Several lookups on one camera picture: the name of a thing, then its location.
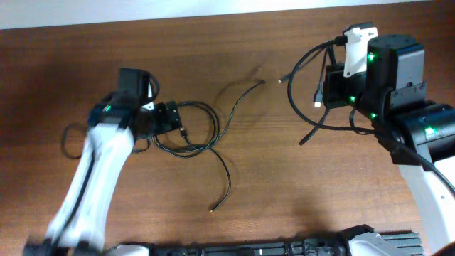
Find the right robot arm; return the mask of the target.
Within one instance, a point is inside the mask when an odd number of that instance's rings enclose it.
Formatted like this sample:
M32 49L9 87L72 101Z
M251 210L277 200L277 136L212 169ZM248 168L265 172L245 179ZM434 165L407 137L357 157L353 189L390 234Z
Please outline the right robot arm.
M411 35L344 34L346 61L328 67L323 101L351 106L398 166L417 205L430 250L454 254L454 107L426 99L424 47Z

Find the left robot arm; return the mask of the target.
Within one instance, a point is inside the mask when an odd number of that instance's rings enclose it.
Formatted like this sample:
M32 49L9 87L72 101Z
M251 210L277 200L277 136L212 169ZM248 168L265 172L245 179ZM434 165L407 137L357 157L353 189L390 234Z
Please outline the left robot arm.
M134 145L181 128L176 103L157 103L159 92L150 72L120 69L117 89L90 111L79 165L44 241L28 241L24 255L102 254L109 206Z

